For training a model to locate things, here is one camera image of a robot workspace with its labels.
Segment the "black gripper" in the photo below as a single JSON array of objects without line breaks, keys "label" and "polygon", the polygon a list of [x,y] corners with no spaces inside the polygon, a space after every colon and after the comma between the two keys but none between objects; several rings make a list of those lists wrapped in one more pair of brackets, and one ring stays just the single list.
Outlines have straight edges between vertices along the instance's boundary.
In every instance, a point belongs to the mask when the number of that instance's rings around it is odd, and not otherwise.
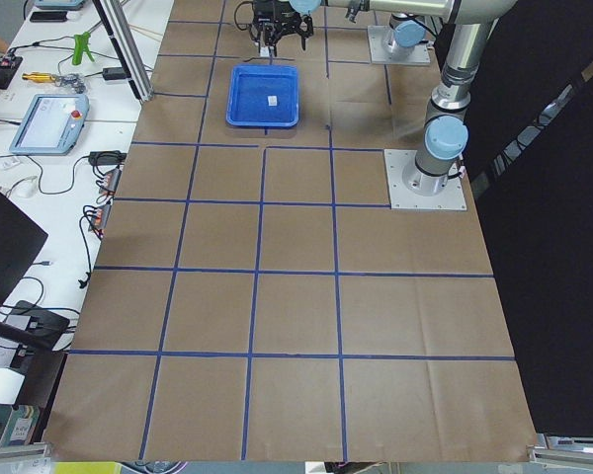
[{"label": "black gripper", "polygon": [[311,17],[296,11],[288,1],[254,0],[249,35],[259,54],[267,46],[277,57],[282,38],[297,35],[301,48],[305,49],[306,41],[314,35],[314,30]]}]

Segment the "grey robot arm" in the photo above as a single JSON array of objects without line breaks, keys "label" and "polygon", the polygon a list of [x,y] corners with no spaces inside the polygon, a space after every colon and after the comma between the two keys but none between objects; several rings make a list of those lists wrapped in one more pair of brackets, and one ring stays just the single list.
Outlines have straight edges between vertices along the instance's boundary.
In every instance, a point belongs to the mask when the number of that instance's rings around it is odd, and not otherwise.
[{"label": "grey robot arm", "polygon": [[[324,1],[242,1],[235,9],[233,22],[239,31],[247,32],[262,56],[277,56],[277,46],[284,37],[296,35],[301,49],[314,35],[313,13]],[[237,21],[238,9],[250,5],[252,19],[249,23]],[[416,14],[391,13],[383,44],[389,49],[414,47],[434,32]]]},{"label": "grey robot arm", "polygon": [[402,172],[404,185],[425,197],[439,194],[449,181],[450,169],[466,148],[464,125],[470,86],[494,22],[514,7],[504,0],[436,1],[324,1],[326,7],[349,13],[383,11],[439,17],[455,27],[439,84],[427,104],[423,144]]}]

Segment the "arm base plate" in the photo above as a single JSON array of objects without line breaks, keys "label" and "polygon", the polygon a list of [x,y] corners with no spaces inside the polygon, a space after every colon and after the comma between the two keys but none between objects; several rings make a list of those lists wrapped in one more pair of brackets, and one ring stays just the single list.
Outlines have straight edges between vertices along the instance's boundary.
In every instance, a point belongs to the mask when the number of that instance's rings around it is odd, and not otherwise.
[{"label": "arm base plate", "polygon": [[413,25],[368,26],[371,63],[428,66],[426,31]]},{"label": "arm base plate", "polygon": [[461,173],[453,164],[441,177],[422,173],[415,150],[383,151],[390,208],[411,211],[466,211]]}]

